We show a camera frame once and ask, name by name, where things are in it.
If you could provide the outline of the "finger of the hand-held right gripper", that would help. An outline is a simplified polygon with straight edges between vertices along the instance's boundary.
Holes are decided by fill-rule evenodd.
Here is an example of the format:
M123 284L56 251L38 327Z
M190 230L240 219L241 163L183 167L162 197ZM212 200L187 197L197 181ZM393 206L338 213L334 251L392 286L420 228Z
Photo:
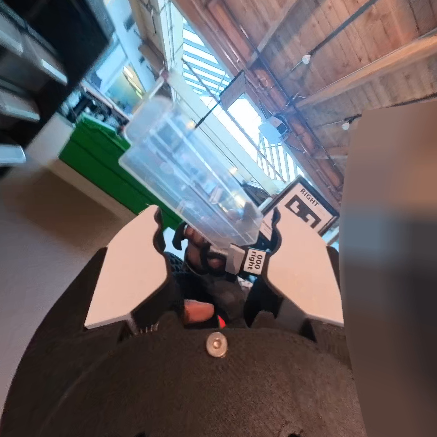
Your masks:
M246 249L230 244L226 255L225 272L239 274L246 258Z

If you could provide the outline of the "clear plastic drawer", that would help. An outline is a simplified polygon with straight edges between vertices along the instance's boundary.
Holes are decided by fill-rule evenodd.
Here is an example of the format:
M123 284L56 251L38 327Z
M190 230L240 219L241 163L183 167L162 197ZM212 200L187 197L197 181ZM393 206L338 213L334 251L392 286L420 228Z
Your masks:
M127 124L120 166L212 245L257 242L263 215L181 106L145 101Z

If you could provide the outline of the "black drawer cabinet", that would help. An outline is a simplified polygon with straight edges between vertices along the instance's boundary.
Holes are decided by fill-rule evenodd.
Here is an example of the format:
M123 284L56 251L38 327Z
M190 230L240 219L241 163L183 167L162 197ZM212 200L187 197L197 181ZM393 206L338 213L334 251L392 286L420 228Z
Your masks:
M0 13L20 18L20 23L47 41L58 53L68 78L66 86L49 83L37 95L40 122L19 122L12 129L12 139L23 142L26 151L109 46L114 27L103 1L5 0L0 2Z

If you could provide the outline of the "green plastic bin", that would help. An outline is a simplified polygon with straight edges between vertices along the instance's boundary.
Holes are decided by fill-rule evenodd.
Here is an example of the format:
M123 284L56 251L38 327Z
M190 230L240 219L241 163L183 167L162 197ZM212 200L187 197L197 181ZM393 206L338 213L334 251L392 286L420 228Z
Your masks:
M163 228L176 230L181 218L119 165L128 148L115 129L82 114L58 157L136 215L150 205L159 206Z

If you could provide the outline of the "person's left hand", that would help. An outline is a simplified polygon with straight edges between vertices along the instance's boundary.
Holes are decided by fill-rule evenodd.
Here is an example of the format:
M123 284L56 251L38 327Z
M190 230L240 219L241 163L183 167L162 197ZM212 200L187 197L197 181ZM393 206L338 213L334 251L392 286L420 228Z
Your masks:
M164 253L170 264L174 284L170 308L185 325L204 323L215 315L212 298L207 293L205 279L193 272L178 256Z

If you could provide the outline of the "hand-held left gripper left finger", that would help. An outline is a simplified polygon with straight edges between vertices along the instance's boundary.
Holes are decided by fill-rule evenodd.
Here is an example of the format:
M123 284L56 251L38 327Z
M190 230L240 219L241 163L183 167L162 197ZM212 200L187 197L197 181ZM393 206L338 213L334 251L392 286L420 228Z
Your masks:
M161 210L152 205L108 243L85 328L121 321L134 334L146 332L179 300L162 228Z

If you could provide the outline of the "person's right hand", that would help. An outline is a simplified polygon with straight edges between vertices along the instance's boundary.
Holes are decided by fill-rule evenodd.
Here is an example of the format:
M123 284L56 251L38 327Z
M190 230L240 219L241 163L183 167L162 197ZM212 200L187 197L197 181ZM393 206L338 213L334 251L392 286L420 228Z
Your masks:
M225 274L226 259L221 255L212 257L210 244L200 233L190 225L186 225L183 236L188 242L184 262L192 272L213 276Z

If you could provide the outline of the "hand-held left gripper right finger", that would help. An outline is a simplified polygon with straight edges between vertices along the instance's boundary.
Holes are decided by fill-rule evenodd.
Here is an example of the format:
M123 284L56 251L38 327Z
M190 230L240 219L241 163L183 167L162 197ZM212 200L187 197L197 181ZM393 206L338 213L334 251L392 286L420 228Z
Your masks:
M275 246L264 255L245 303L248 326L265 311L280 328L294 332L311 322L344 328L338 253L285 206L274 208L272 226Z

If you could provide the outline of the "dark hanging ceiling panel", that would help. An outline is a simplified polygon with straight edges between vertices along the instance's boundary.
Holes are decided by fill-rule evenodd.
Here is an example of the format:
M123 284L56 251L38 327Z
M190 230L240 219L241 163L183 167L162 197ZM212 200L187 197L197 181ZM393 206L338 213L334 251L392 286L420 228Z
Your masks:
M246 93L245 71L240 71L219 95L219 103L224 111Z

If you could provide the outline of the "set of cabinet drawers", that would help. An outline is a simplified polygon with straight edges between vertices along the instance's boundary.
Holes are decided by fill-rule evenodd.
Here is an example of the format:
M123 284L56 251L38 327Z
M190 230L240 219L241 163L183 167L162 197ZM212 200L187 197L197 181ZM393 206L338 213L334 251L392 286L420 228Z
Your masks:
M66 86L68 78L55 49L20 18L0 18L1 170L26 162L23 142L11 137L19 123L41 121L37 95L49 83Z

